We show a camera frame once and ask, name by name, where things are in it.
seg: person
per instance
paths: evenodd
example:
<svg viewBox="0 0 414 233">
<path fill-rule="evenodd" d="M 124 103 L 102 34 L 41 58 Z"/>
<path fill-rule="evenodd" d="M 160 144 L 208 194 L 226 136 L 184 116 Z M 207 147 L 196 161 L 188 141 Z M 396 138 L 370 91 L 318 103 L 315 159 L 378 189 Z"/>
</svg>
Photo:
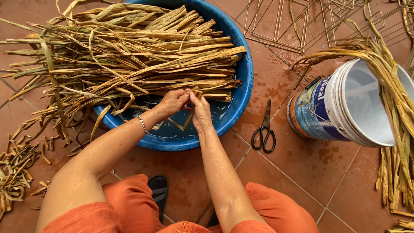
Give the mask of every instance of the person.
<svg viewBox="0 0 414 233">
<path fill-rule="evenodd" d="M 213 127 L 208 102 L 187 91 L 168 92 L 156 107 L 100 136 L 63 166 L 43 200 L 36 232 L 317 233 L 309 213 L 288 196 L 252 182 L 244 189 Z M 161 224 L 168 192 L 163 176 L 148 182 L 139 174 L 116 184 L 99 183 L 147 129 L 181 109 L 189 110 L 190 102 L 219 223 L 208 229 L 186 221 Z"/>
</svg>

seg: woman's right hand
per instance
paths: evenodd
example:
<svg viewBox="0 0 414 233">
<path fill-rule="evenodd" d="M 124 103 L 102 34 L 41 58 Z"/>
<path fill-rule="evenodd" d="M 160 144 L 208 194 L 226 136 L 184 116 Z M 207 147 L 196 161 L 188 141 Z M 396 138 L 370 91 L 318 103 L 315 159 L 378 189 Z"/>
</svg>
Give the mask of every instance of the woman's right hand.
<svg viewBox="0 0 414 233">
<path fill-rule="evenodd" d="M 193 124 L 197 132 L 202 133 L 205 130 L 214 128 L 211 121 L 210 104 L 206 101 L 204 96 L 199 100 L 194 92 L 190 92 L 190 100 L 195 108 Z"/>
</svg>

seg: bucket handle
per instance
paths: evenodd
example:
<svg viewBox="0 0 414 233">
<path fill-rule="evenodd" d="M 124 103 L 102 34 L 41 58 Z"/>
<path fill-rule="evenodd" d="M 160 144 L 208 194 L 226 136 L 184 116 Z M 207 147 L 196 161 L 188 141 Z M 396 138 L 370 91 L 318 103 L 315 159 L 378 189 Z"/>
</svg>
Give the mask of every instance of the bucket handle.
<svg viewBox="0 0 414 233">
<path fill-rule="evenodd" d="M 316 114 L 315 112 L 313 112 L 312 110 L 311 110 L 311 106 L 310 106 L 310 102 L 311 102 L 311 100 L 309 99 L 309 95 L 308 95 L 308 90 L 311 88 L 311 87 L 313 87 L 317 82 L 319 82 L 319 80 L 321 80 L 321 78 L 322 78 L 322 76 L 318 76 L 314 81 L 312 81 L 311 83 L 309 83 L 306 87 L 305 87 L 305 90 L 306 90 L 306 96 L 308 97 L 308 109 L 309 109 L 309 111 L 313 114 L 313 115 L 315 115 L 315 116 L 317 116 L 317 117 L 319 117 L 319 118 L 321 118 L 323 121 L 325 121 L 326 123 L 328 123 L 328 124 L 330 124 L 332 127 L 334 127 L 335 129 L 337 129 L 337 130 L 339 130 L 339 131 L 343 131 L 344 129 L 342 128 L 342 127 L 336 127 L 336 126 L 334 126 L 333 124 L 331 124 L 329 121 L 327 121 L 327 120 L 325 120 L 325 119 L 323 119 L 322 117 L 320 117 L 318 114 Z"/>
</svg>

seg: scissors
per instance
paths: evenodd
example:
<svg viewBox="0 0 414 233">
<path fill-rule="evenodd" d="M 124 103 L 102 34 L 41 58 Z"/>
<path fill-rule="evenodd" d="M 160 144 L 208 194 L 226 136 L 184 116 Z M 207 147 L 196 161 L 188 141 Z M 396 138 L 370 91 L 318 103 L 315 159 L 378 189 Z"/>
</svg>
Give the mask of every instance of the scissors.
<svg viewBox="0 0 414 233">
<path fill-rule="evenodd" d="M 258 129 L 256 129 L 255 133 L 253 134 L 252 137 L 252 147 L 256 150 L 259 150 L 260 148 L 263 147 L 263 150 L 266 153 L 270 153 L 274 150 L 274 147 L 276 146 L 276 137 L 274 136 L 274 132 L 273 130 L 270 130 L 270 102 L 271 102 L 272 98 L 269 98 L 269 103 L 267 104 L 267 110 L 266 110 L 266 114 L 265 114 L 265 119 L 263 120 L 263 124 L 262 126 L 260 126 Z M 263 140 L 263 129 L 267 129 L 267 135 L 265 140 Z M 255 138 L 256 138 L 256 134 L 260 131 L 260 146 L 256 147 L 255 146 Z M 269 138 L 269 134 L 272 134 L 273 137 L 273 146 L 270 150 L 266 150 L 265 145 L 267 142 L 267 139 Z"/>
</svg>

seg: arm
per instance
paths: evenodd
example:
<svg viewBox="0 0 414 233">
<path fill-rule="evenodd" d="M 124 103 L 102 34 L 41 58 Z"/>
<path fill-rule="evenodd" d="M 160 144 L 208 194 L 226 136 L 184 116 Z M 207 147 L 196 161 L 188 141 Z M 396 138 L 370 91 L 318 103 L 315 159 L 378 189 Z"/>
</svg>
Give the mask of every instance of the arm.
<svg viewBox="0 0 414 233">
<path fill-rule="evenodd" d="M 147 130 L 178 112 L 188 100 L 184 90 L 168 92 L 153 109 L 141 114 Z M 106 201 L 99 180 L 145 136 L 139 119 L 132 119 L 90 143 L 54 176 L 36 227 L 40 232 L 58 216 L 78 206 Z"/>
<path fill-rule="evenodd" d="M 211 121 L 210 105 L 204 97 L 200 101 L 192 92 L 190 100 L 195 105 L 193 124 L 200 139 L 207 184 L 221 229 L 224 233 L 229 233 L 235 225 L 245 220 L 266 224 L 253 208 L 221 145 Z"/>
</svg>

